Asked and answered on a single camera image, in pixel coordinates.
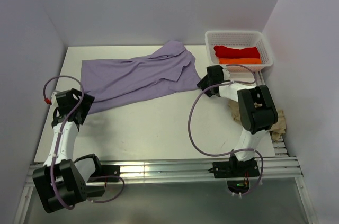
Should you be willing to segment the white plastic basket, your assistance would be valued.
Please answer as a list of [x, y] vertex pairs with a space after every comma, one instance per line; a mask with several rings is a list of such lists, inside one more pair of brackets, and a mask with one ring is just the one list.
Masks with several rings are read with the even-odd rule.
[[246, 72], [244, 65], [257, 72], [273, 65], [272, 50], [258, 31], [207, 31], [205, 43], [210, 65], [221, 65], [230, 72]]

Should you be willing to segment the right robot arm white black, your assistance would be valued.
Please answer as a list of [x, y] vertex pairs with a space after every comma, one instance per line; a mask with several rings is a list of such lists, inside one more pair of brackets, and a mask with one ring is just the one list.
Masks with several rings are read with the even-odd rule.
[[255, 73], [241, 65], [253, 75], [252, 82], [227, 79], [221, 65], [207, 67], [207, 74], [197, 87], [199, 96], [217, 96], [238, 103], [240, 122], [243, 126], [239, 141], [231, 155], [236, 159], [229, 163], [229, 170], [235, 176], [247, 171], [247, 162], [255, 157], [255, 150], [262, 138], [278, 121], [273, 98], [267, 85], [257, 85]]

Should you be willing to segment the lilac t shirt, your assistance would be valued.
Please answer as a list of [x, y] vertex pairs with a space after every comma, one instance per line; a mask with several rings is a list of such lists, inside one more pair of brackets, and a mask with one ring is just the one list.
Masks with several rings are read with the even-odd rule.
[[89, 113], [196, 90], [201, 80], [195, 57], [183, 43], [169, 41], [151, 55], [83, 60], [81, 83], [95, 98]]

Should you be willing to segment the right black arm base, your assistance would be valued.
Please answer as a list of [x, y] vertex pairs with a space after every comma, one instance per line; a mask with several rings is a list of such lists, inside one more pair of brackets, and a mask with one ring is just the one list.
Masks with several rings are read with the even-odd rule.
[[237, 160], [229, 160], [225, 162], [213, 162], [212, 167], [208, 170], [213, 173], [214, 178], [251, 178], [259, 177], [260, 169], [256, 160], [248, 160], [239, 162]]

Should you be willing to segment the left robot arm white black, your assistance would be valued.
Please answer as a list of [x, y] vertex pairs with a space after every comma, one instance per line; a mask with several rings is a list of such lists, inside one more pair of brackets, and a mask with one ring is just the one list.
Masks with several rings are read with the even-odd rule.
[[47, 160], [32, 179], [44, 210], [52, 213], [87, 199], [86, 182], [98, 181], [103, 167], [95, 154], [73, 159], [75, 139], [94, 97], [71, 89], [53, 97], [53, 141]]

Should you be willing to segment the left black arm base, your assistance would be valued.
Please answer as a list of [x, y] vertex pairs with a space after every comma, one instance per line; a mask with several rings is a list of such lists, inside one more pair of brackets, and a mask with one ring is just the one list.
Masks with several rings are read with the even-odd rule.
[[119, 165], [102, 165], [99, 171], [93, 173], [87, 180], [87, 183], [104, 183], [104, 185], [87, 185], [86, 193], [88, 198], [100, 198], [106, 191], [108, 183], [117, 183], [120, 176]]

